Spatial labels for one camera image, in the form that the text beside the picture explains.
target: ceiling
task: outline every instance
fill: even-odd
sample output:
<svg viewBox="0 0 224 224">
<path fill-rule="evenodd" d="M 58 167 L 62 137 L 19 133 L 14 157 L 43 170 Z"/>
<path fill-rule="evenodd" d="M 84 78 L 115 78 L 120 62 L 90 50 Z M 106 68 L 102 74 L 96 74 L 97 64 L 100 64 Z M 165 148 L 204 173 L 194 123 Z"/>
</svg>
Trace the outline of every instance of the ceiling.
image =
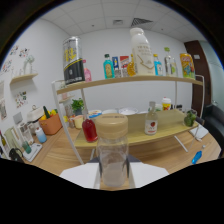
<svg viewBox="0 0 224 224">
<path fill-rule="evenodd" d="M 136 25 L 182 42 L 206 40 L 182 15 L 153 0 L 73 0 L 41 19 L 52 22 L 71 36 L 114 28 L 131 28 L 134 18 L 152 22 Z"/>
</svg>

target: dark door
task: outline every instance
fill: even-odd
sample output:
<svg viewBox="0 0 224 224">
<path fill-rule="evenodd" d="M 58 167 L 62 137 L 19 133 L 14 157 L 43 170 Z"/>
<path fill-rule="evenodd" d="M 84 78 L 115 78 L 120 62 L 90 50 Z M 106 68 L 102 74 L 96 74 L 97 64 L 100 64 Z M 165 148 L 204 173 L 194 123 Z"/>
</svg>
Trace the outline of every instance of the dark door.
<svg viewBox="0 0 224 224">
<path fill-rule="evenodd" d="M 211 79 L 208 68 L 208 63 L 204 51 L 199 41 L 190 41 L 184 43 L 187 53 L 191 55 L 195 67 L 195 74 L 204 76 L 205 81 L 205 99 L 204 105 L 211 104 Z M 202 81 L 201 77 L 196 77 L 196 80 Z M 196 110 L 198 116 L 201 114 L 203 87 L 193 84 L 192 93 L 192 109 Z"/>
</svg>

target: basket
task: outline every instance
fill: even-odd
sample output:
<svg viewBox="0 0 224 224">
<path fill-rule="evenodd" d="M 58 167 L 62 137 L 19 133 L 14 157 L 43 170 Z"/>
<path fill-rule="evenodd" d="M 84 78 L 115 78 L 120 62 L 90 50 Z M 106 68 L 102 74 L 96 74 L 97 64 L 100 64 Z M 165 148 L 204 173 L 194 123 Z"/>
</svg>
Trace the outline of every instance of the basket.
<svg viewBox="0 0 224 224">
<path fill-rule="evenodd" d="M 62 123 L 58 113 L 47 120 L 39 119 L 39 123 L 46 135 L 54 135 L 62 128 Z"/>
</svg>

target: wooden shelf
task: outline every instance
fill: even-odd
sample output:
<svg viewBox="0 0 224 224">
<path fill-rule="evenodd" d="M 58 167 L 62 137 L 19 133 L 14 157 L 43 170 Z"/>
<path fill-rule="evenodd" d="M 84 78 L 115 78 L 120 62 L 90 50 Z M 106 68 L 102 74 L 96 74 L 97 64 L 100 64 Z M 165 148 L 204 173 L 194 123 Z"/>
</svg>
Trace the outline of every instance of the wooden shelf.
<svg viewBox="0 0 224 224">
<path fill-rule="evenodd" d="M 10 82 L 10 85 L 12 83 L 16 83 L 16 82 L 20 82 L 20 81 L 24 81 L 24 80 L 27 80 L 27 79 L 32 79 L 33 77 L 37 76 L 38 74 L 35 73 L 35 74 L 28 74 L 28 75 L 20 75 L 20 76 L 17 76 L 15 78 L 13 78 Z"/>
<path fill-rule="evenodd" d="M 121 83 L 121 82 L 136 82 L 136 81 L 177 81 L 177 82 L 187 82 L 196 85 L 203 86 L 203 82 L 190 79 L 190 78 L 177 78 L 177 77 L 167 77 L 167 76 L 136 76 L 136 77 L 123 77 L 123 78 L 113 78 L 113 79 L 104 79 L 92 82 L 78 82 L 68 85 L 64 89 L 57 91 L 57 94 L 62 94 L 70 92 L 77 89 L 84 89 L 94 86 L 101 86 L 106 84 Z"/>
<path fill-rule="evenodd" d="M 59 103 L 64 103 L 64 102 L 66 102 L 67 100 L 71 99 L 72 97 L 74 97 L 74 96 L 69 96 L 69 97 L 67 97 L 67 98 L 64 99 L 64 100 L 60 100 Z"/>
<path fill-rule="evenodd" d="M 149 136 L 144 132 L 145 114 L 128 115 L 128 143 L 132 145 L 140 145 L 149 142 L 159 141 L 169 138 L 192 128 L 197 127 L 195 122 L 193 127 L 183 125 L 185 114 L 179 110 L 158 111 L 158 129 L 155 135 Z M 83 130 L 77 136 L 74 145 L 77 149 L 93 149 L 96 148 L 97 141 L 88 143 L 85 139 Z"/>
</svg>

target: wall shelf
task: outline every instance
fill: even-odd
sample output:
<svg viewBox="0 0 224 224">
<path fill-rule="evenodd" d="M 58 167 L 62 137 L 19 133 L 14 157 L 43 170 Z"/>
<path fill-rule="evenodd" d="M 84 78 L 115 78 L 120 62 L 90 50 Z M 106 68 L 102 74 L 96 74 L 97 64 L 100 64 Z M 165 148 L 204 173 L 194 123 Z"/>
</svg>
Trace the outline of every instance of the wall shelf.
<svg viewBox="0 0 224 224">
<path fill-rule="evenodd" d="M 12 78 L 11 82 L 10 82 L 10 85 L 12 83 L 16 83 L 16 82 L 20 82 L 20 81 L 24 81 L 24 80 L 27 80 L 27 79 L 32 79 L 33 77 L 37 76 L 38 73 L 34 73 L 34 74 L 28 74 L 28 75 L 20 75 L 20 76 L 17 76 L 17 77 L 14 77 Z"/>
<path fill-rule="evenodd" d="M 91 81 L 91 82 L 78 82 L 78 83 L 73 83 L 64 89 L 56 90 L 55 83 L 57 81 L 52 82 L 52 90 L 53 90 L 53 95 L 55 99 L 55 103 L 58 109 L 58 113 L 63 125 L 63 128 L 65 130 L 65 133 L 67 135 L 67 138 L 69 140 L 69 143 L 76 154 L 78 160 L 80 161 L 81 164 L 83 163 L 82 158 L 79 155 L 79 152 L 77 151 L 77 148 L 82 148 L 82 149 L 94 149 L 96 148 L 96 142 L 95 143 L 88 143 L 85 140 L 85 136 L 83 131 L 81 130 L 79 135 L 75 140 L 71 139 L 71 136 L 68 132 L 68 129 L 66 127 L 66 124 L 63 119 L 62 112 L 60 110 L 60 106 L 58 103 L 58 98 L 57 95 L 74 91 L 74 90 L 81 90 L 84 106 L 88 112 L 86 101 L 85 101 L 85 96 L 84 96 L 84 88 L 89 88 L 89 87 L 94 87 L 94 86 L 101 86 L 101 85 L 107 85 L 107 84 L 113 84 L 113 83 L 121 83 L 121 82 L 136 82 L 136 81 L 173 81 L 175 82 L 175 107 L 177 105 L 177 83 L 178 82 L 185 82 L 185 83 L 190 83 L 190 84 L 195 84 L 203 87 L 203 100 L 202 100 L 202 108 L 204 106 L 204 78 L 203 76 L 200 75 L 195 75 L 199 76 L 202 78 L 202 82 L 190 79 L 190 78 L 178 78 L 178 77 L 167 77 L 167 76 L 136 76 L 136 77 L 122 77 L 122 78 L 113 78 L 113 79 L 104 79 L 104 80 L 98 80 L 98 81 Z M 135 114 L 135 115 L 129 115 L 128 116 L 128 143 L 129 145 L 140 145 L 140 144 L 145 144 L 153 141 L 160 141 L 162 139 L 168 138 L 170 136 L 174 136 L 176 140 L 181 144 L 181 146 L 184 148 L 186 152 L 188 152 L 188 149 L 181 143 L 181 141 L 177 138 L 177 134 L 189 131 L 192 128 L 197 127 L 197 130 L 199 128 L 199 125 L 197 123 L 194 124 L 193 127 L 186 127 L 183 125 L 184 121 L 184 113 L 174 109 L 170 111 L 160 111 L 158 112 L 158 131 L 156 135 L 154 136 L 148 136 L 144 133 L 144 124 L 145 124 L 145 114 Z"/>
<path fill-rule="evenodd" d="M 60 100 L 59 103 L 64 103 L 64 102 L 66 102 L 67 100 L 73 98 L 74 96 L 69 96 L 69 97 L 67 97 L 67 98 L 64 99 L 64 100 Z"/>
<path fill-rule="evenodd" d="M 106 84 L 121 83 L 121 82 L 136 82 L 136 81 L 177 81 L 177 82 L 187 82 L 196 85 L 203 86 L 203 82 L 190 79 L 190 78 L 178 78 L 178 77 L 167 77 L 167 76 L 136 76 L 136 77 L 122 77 L 113 79 L 104 79 L 91 82 L 77 82 L 66 86 L 64 89 L 57 91 L 57 94 L 70 92 L 73 90 L 89 88 L 93 86 L 101 86 Z"/>
<path fill-rule="evenodd" d="M 177 109 L 158 111 L 158 130 L 155 135 L 149 136 L 144 132 L 145 114 L 127 115 L 128 117 L 128 144 L 129 146 L 146 144 L 154 141 L 161 141 L 179 133 L 189 131 L 198 125 L 195 122 L 193 127 L 183 124 L 185 114 Z M 89 143 L 86 141 L 83 130 L 74 140 L 74 145 L 78 149 L 93 149 L 97 146 L 97 141 Z"/>
</svg>

